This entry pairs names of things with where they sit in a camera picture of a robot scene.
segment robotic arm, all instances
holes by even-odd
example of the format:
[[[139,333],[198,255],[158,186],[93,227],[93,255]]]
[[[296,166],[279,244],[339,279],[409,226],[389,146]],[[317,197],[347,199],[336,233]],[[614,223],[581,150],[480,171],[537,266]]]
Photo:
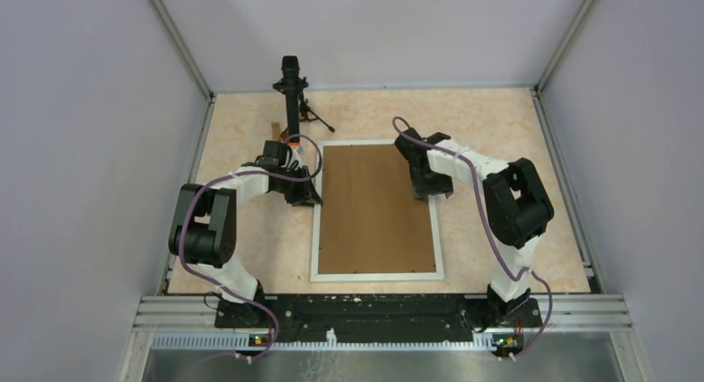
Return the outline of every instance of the robotic arm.
[[[480,194],[486,203],[486,217],[480,211],[482,223],[501,264],[488,297],[503,316],[511,313],[530,295],[528,271],[535,247],[555,214],[535,166],[524,158],[506,162],[487,157],[444,133],[421,138],[410,126],[399,133],[395,145],[409,162],[416,199],[440,193],[449,197],[452,179],[472,186],[481,182],[475,194],[478,203]]]
[[[249,300],[253,300],[262,289],[237,256],[233,256],[237,240],[237,208],[270,191],[283,193],[286,202],[293,206],[322,203],[310,180],[293,182],[267,173],[294,179],[310,176],[308,168],[301,166],[298,153],[291,150],[288,144],[266,141],[262,155],[257,156],[254,162],[244,164],[231,173],[231,179],[212,185],[198,199],[183,246],[187,263],[197,265],[201,272],[219,281],[223,287]],[[201,187],[185,184],[179,192],[169,233],[169,251],[176,256],[188,208]],[[194,220],[207,215],[210,216],[209,223]],[[222,297],[230,302],[242,303],[226,292]]]

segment white frame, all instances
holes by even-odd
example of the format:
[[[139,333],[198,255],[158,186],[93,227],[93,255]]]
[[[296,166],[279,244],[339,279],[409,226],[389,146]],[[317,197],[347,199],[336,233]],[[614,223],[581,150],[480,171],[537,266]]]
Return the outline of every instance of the white frame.
[[[326,146],[339,145],[382,145],[393,144],[394,140],[335,140],[319,143],[320,155]],[[315,177],[315,189],[323,196],[323,171]],[[433,234],[433,252],[435,254],[435,272],[385,272],[357,274],[318,274],[318,247],[320,243],[320,205],[313,209],[313,239],[310,247],[310,280],[312,282],[387,282],[387,281],[436,281],[445,279],[445,265],[442,261],[440,227],[438,224],[438,206],[435,197],[428,199],[430,212],[430,229]]]

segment white panel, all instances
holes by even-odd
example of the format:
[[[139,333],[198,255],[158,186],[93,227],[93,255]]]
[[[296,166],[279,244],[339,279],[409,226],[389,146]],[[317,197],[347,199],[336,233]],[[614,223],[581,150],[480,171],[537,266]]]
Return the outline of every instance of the white panel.
[[[663,381],[702,380],[703,1],[601,0],[547,92],[604,278]]]
[[[215,91],[532,85],[582,0],[164,0]]]
[[[0,380],[116,378],[204,106],[147,0],[0,0]]]

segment metal frame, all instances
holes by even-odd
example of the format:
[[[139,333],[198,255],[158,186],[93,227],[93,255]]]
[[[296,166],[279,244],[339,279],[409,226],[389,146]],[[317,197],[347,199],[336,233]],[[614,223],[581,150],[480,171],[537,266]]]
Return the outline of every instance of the metal frame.
[[[570,221],[574,229],[579,250],[584,259],[585,272],[589,280],[594,283],[592,294],[555,294],[554,313],[550,325],[545,333],[563,332],[608,332],[611,336],[614,347],[614,357],[618,361],[622,376],[625,382],[651,381],[653,377],[648,368],[643,352],[634,333],[633,323],[628,308],[623,297],[619,294],[603,294],[601,292],[601,280],[603,276],[599,271],[598,263],[594,258],[592,244],[589,235],[585,231],[582,223],[579,203],[574,188],[570,180],[569,170],[560,151],[560,144],[555,137],[550,115],[543,102],[543,94],[550,84],[569,52],[572,44],[581,31],[584,22],[592,12],[598,0],[584,0],[565,37],[555,50],[548,66],[545,69],[536,86],[532,88],[531,95],[538,115],[540,127],[545,137],[545,142],[550,153],[555,173],[558,177],[560,189],[565,197],[565,204],[568,209]],[[193,78],[201,93],[208,98],[208,109],[203,117],[203,127],[198,140],[198,147],[194,150],[191,160],[191,169],[188,181],[194,181],[200,157],[203,153],[205,138],[208,133],[210,119],[214,108],[214,94],[208,88],[203,74],[198,69],[198,65],[188,50],[183,38],[171,16],[169,15],[162,0],[149,0],[154,8],[156,17],[162,23],[169,40],[174,45],[174,50],[178,53],[189,75]],[[174,257],[169,257],[165,276],[168,276],[170,266],[173,265]],[[483,295],[468,295],[467,297],[482,298]],[[540,310],[547,311],[547,296],[545,294],[533,295],[538,300]],[[139,309],[134,320],[132,335],[120,373],[120,381],[140,381],[147,364],[149,350],[154,342],[155,336],[164,334],[183,333],[208,333],[215,336],[231,335],[231,331],[218,330],[214,327],[215,310],[204,305],[203,300],[209,305],[217,305],[214,297],[203,296],[145,296],[139,304]],[[501,328],[487,330],[487,333],[505,333]]]
[[[340,145],[380,145],[393,144],[392,139],[381,140],[335,140],[323,141],[318,144],[320,155],[325,152],[325,147]],[[323,195],[323,173],[315,179],[315,190]],[[430,212],[430,228],[433,234],[433,255],[435,257],[435,272],[387,272],[387,273],[361,273],[361,274],[319,274],[318,250],[320,241],[320,205],[313,210],[313,239],[310,248],[310,280],[312,282],[353,282],[353,281],[431,281],[445,278],[445,264],[442,260],[442,245],[440,243],[440,227],[438,226],[438,206],[435,198],[428,200]]]

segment white wall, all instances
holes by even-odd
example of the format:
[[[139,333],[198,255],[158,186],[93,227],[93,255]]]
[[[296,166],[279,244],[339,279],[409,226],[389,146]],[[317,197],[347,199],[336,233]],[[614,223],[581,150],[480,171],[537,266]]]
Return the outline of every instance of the white wall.
[[[582,0],[164,0],[215,91],[533,85]]]
[[[702,380],[704,0],[601,0],[547,107],[658,380]]]
[[[146,0],[0,0],[0,380],[114,380],[204,100]]]

